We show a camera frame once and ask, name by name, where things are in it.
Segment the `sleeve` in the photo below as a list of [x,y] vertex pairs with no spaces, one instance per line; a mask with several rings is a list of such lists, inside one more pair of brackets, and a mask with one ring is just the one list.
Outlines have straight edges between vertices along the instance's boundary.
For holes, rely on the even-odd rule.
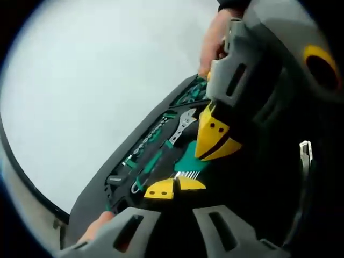
[[225,8],[234,8],[239,10],[244,10],[247,8],[250,0],[218,0],[220,7],[219,11]]

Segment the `yellow tab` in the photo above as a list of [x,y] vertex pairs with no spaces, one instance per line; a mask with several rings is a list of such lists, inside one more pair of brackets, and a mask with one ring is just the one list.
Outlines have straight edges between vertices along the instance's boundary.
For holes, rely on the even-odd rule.
[[238,143],[232,138],[228,138],[228,140],[218,150],[215,150],[212,154],[202,159],[202,161],[213,160],[219,157],[230,155],[238,151],[241,147],[242,144]]
[[173,178],[158,181],[148,187],[145,197],[156,199],[173,199]]
[[181,185],[181,190],[206,189],[205,185],[196,179],[190,179],[184,176],[180,176],[178,179]]
[[199,115],[199,127],[195,157],[209,151],[228,132],[229,126],[211,116],[209,105]]

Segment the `hand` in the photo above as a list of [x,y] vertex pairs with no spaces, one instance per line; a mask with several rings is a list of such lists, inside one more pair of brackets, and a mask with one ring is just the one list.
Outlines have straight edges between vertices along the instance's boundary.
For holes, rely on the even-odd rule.
[[232,17],[241,18],[242,12],[233,9],[222,9],[211,22],[203,41],[198,76],[207,78],[211,61],[225,57],[223,38],[226,33],[228,20]]
[[110,211],[104,211],[97,220],[93,221],[91,225],[87,228],[84,235],[79,239],[78,242],[84,242],[93,240],[96,236],[98,230],[107,222],[109,222],[114,217],[113,213]]

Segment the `yellow plastic part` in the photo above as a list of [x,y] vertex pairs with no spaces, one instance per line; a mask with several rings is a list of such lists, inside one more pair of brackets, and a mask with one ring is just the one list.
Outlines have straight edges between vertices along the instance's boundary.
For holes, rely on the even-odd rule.
[[214,147],[230,129],[229,126],[212,117],[209,105],[199,115],[199,127],[195,151],[195,157],[197,158]]
[[156,199],[173,199],[173,178],[158,181],[148,187],[145,197]]
[[180,176],[178,179],[181,185],[181,190],[206,189],[205,185],[196,179],[190,179],[184,176]]
[[242,144],[233,140],[232,138],[228,138],[228,140],[219,149],[202,159],[202,161],[213,160],[219,157],[231,155],[232,153],[238,151],[241,147]]
[[321,47],[309,45],[305,48],[304,62],[306,63],[307,58],[309,58],[310,56],[313,56],[313,55],[323,59],[324,61],[326,61],[329,64],[329,66],[331,66],[331,68],[334,70],[334,72],[338,78],[338,82],[339,82],[338,87],[340,88],[341,87],[341,77],[339,76],[339,71],[338,71],[337,65],[336,65],[334,59],[331,57],[331,55],[328,54]]

